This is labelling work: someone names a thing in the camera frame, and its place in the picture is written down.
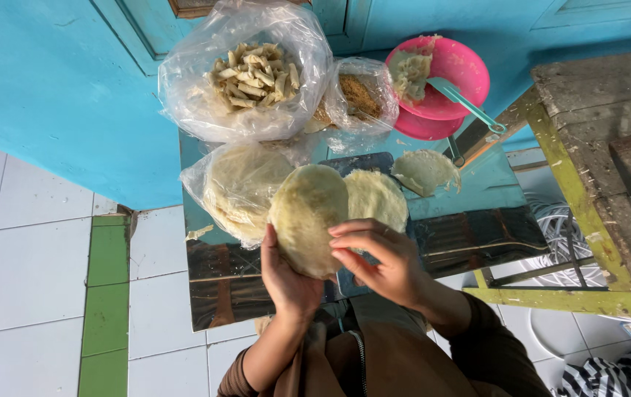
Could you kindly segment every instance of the teal spatula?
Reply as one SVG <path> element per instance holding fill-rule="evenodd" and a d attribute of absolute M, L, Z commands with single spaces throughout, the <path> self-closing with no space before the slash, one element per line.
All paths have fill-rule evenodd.
<path fill-rule="evenodd" d="M 472 112 L 472 114 L 477 116 L 477 118 L 485 122 L 485 124 L 489 126 L 490 131 L 496 133 L 506 132 L 506 127 L 504 124 L 497 123 L 492 117 L 487 116 L 487 113 L 484 113 L 482 110 L 480 110 L 480 108 L 478 108 L 474 104 L 471 104 L 470 101 L 465 99 L 464 96 L 460 95 L 460 89 L 454 84 L 450 83 L 447 79 L 442 77 L 432 77 L 427 78 L 426 81 L 436 90 L 445 95 L 449 100 L 453 101 L 454 103 L 461 103 L 470 112 Z"/>

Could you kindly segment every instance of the pink container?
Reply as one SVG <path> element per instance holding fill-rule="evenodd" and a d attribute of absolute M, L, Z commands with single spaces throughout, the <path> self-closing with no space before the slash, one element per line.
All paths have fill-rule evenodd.
<path fill-rule="evenodd" d="M 394 124 L 394 129 L 403 135 L 420 140 L 438 140 L 451 136 L 465 121 L 464 117 L 453 120 L 431 120 L 418 117 L 399 109 L 399 119 Z"/>
<path fill-rule="evenodd" d="M 397 51 L 414 52 L 425 47 L 433 38 L 417 37 L 399 44 L 389 54 L 386 64 Z M 431 77 L 443 77 L 455 86 L 468 101 L 479 107 L 485 102 L 490 91 L 490 75 L 482 59 L 469 47 L 446 38 L 435 41 L 433 60 L 430 63 Z M 470 114 L 462 104 L 453 103 L 430 84 L 426 85 L 426 97 L 416 106 L 409 106 L 399 100 L 408 112 L 431 120 L 454 120 Z"/>

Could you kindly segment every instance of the door panel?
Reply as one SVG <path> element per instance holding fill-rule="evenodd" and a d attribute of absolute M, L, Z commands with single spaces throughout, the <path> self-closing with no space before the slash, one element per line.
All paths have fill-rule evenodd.
<path fill-rule="evenodd" d="M 312 11 L 326 36 L 345 31 L 347 0 L 313 0 Z"/>
<path fill-rule="evenodd" d="M 628 19 L 631 0 L 555 0 L 531 30 Z"/>
<path fill-rule="evenodd" d="M 91 0 L 146 76 L 204 18 L 177 18 L 169 0 Z M 336 55 L 360 51 L 371 0 L 312 0 L 312 10 Z"/>

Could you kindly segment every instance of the black and white striped fabric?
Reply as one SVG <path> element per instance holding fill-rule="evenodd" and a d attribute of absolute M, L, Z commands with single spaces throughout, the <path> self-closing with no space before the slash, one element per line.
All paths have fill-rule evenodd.
<path fill-rule="evenodd" d="M 559 396 L 631 397 L 631 352 L 617 363 L 590 358 L 583 366 L 566 365 Z"/>

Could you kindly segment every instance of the blue wall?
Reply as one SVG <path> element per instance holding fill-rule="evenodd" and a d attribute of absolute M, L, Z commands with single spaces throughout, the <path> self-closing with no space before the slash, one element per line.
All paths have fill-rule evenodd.
<path fill-rule="evenodd" d="M 373 0 L 364 50 L 422 32 L 461 41 L 487 63 L 496 115 L 534 64 L 631 50 L 631 19 L 532 30 L 552 4 Z M 154 93 L 88 0 L 0 1 L 1 150 L 134 209 L 180 203 L 177 131 Z M 529 134 L 505 148 L 533 146 Z"/>
<path fill-rule="evenodd" d="M 0 150 L 131 208 L 180 203 L 156 88 L 88 0 L 0 1 Z"/>

